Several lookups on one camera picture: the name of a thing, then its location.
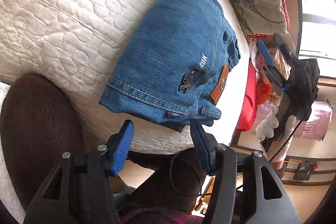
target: brown ribbed leggings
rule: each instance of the brown ribbed leggings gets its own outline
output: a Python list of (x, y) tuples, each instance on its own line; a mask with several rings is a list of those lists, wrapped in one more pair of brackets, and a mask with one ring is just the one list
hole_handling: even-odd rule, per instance
[[(74, 108), (56, 85), (40, 75), (24, 75), (11, 86), (2, 106), (0, 133), (7, 169), (24, 210), (57, 157), (65, 151), (74, 155), (84, 153), (81, 124)], [(155, 170), (128, 196), (129, 207), (192, 211), (196, 197), (178, 194), (170, 184), (173, 156), (129, 152), (130, 160)], [(177, 190), (196, 194), (204, 178), (194, 149), (177, 156), (172, 168)]]

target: denim fabric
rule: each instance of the denim fabric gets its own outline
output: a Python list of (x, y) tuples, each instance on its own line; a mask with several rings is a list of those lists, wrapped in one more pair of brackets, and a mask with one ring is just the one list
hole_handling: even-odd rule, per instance
[[(217, 0), (156, 0), (118, 59), (100, 104), (179, 132), (190, 119), (211, 126), (221, 111), (209, 94), (224, 64), (231, 70), (239, 59), (236, 34)], [(191, 87), (179, 90), (193, 71)]]

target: wire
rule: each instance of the wire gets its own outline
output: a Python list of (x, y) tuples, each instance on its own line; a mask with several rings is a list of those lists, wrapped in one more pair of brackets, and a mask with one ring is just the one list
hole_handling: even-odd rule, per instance
[(303, 118), (300, 120), (300, 122), (297, 124), (297, 126), (294, 128), (293, 132), (291, 133), (291, 135), (288, 137), (288, 139), (285, 141), (285, 143), (280, 147), (280, 149), (273, 155), (273, 157), (268, 161), (271, 162), (272, 160), (274, 160), (274, 158), (280, 153), (280, 151), (285, 147), (285, 145), (289, 142), (290, 138), (292, 138), (292, 136), (294, 135), (295, 131), (297, 130), (297, 128), (300, 126), (300, 124), (303, 122), (304, 118), (307, 116), (309, 109), (310, 109), (311, 105), (309, 106), (309, 108), (307, 109), (305, 115), (303, 116)]
[[(175, 188), (175, 186), (174, 186), (174, 184), (173, 184), (172, 175), (171, 175), (171, 174), (172, 174), (172, 167), (173, 167), (173, 161), (175, 160), (175, 158), (176, 158), (181, 152), (183, 152), (183, 150), (182, 150), (182, 151), (179, 151), (178, 153), (176, 153), (176, 154), (174, 155), (174, 157), (172, 158), (171, 162), (170, 162), (170, 168), (169, 168), (169, 180), (170, 180), (170, 184), (171, 184), (171, 186), (173, 187), (173, 190), (174, 190), (176, 193), (181, 194), (181, 195), (185, 195), (185, 196), (206, 196), (206, 195), (211, 195), (212, 193), (207, 193), (207, 194), (186, 194), (186, 193), (182, 193), (182, 192), (180, 192), (179, 190), (177, 190), (177, 189)], [(178, 158), (178, 159), (181, 160), (182, 162), (184, 162), (185, 164), (191, 166), (191, 167), (196, 171), (197, 176), (198, 176), (198, 181), (199, 181), (199, 183), (200, 183), (200, 187), (201, 187), (200, 190), (199, 190), (199, 193), (200, 193), (201, 190), (202, 190), (202, 185), (201, 185), (201, 177), (200, 177), (199, 172), (198, 172), (197, 169), (196, 169), (194, 166), (192, 166), (190, 163), (188, 163), (188, 162), (182, 160), (181, 158)]]

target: silver bolt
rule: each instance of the silver bolt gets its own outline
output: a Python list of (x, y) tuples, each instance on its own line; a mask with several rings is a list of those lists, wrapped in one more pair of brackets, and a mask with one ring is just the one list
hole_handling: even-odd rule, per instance
[(221, 150), (221, 151), (225, 151), (225, 150), (226, 150), (226, 145), (220, 143), (220, 144), (217, 145), (217, 149), (218, 149), (218, 150)]
[(64, 152), (64, 153), (62, 154), (62, 158), (64, 158), (64, 159), (68, 159), (68, 158), (70, 158), (70, 156), (71, 156), (71, 153), (70, 153), (70, 152)]
[(107, 149), (107, 146), (106, 146), (106, 144), (101, 144), (101, 145), (98, 145), (97, 149), (99, 151), (105, 151)]
[(263, 154), (260, 151), (254, 151), (253, 155), (257, 158), (261, 158), (263, 156)]

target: white glove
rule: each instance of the white glove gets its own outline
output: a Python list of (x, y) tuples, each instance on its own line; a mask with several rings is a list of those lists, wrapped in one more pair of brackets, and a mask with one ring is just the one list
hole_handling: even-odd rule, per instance
[[(257, 137), (259, 142), (263, 141), (265, 137), (272, 138), (274, 135), (274, 129), (279, 126), (279, 120), (276, 117), (276, 114), (279, 111), (279, 108), (276, 105), (272, 105), (270, 108), (271, 112), (267, 115), (266, 119), (263, 120), (255, 129), (257, 133)], [(280, 149), (280, 147), (286, 142), (288, 137), (291, 135), (291, 133), (294, 130), (294, 124), (296, 121), (296, 117), (294, 115), (291, 115), (286, 124), (285, 124), (285, 131), (283, 133), (283, 137), (279, 141), (278, 145), (272, 150), (269, 150), (267, 153), (265, 151), (265, 148), (260, 144), (261, 149), (264, 153), (264, 156), (267, 160), (270, 160), (274, 154)], [(272, 162), (280, 162), (285, 159), (287, 150), (292, 142), (292, 138), (288, 141), (288, 143), (283, 147), (283, 149), (280, 151), (280, 153), (272, 160)]]

